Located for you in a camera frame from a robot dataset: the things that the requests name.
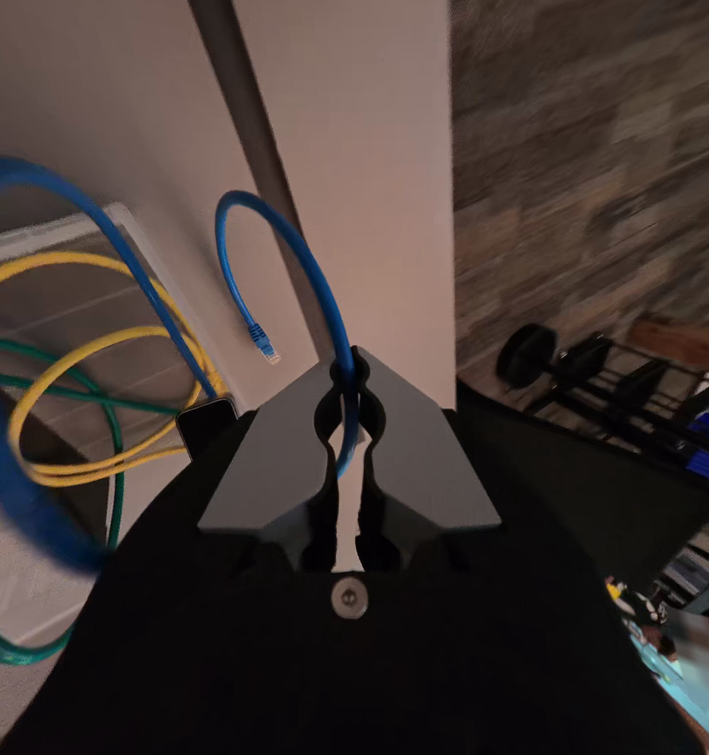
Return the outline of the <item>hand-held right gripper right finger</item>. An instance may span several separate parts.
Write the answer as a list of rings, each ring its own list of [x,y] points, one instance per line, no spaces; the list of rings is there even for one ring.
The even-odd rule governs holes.
[[[405,568],[444,535],[502,519],[444,409],[356,346],[359,422],[369,437],[355,539],[364,568]]]

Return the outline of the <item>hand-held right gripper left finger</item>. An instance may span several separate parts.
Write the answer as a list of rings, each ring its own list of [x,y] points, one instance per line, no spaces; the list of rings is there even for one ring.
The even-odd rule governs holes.
[[[339,491],[329,439],[341,421],[336,366],[328,359],[258,408],[199,530],[275,543],[294,569],[331,571]]]

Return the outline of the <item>black ethernet splitter box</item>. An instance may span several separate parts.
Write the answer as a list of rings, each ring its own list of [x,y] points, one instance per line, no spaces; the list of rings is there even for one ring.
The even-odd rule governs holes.
[[[236,421],[236,408],[228,397],[192,406],[175,417],[176,429],[190,460],[200,456]]]

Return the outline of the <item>clear plastic bin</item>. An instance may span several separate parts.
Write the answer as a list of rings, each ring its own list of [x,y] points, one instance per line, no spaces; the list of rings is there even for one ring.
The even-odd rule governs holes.
[[[42,488],[62,525],[117,542],[188,464],[175,428],[205,398],[170,335],[140,335],[92,348],[109,334],[161,328],[125,264],[86,218],[67,217],[0,234],[0,419],[52,364],[86,347],[33,404],[21,430],[31,464],[88,467],[58,479],[122,473]],[[34,665],[66,644],[94,579],[30,543],[0,504],[0,664]]]

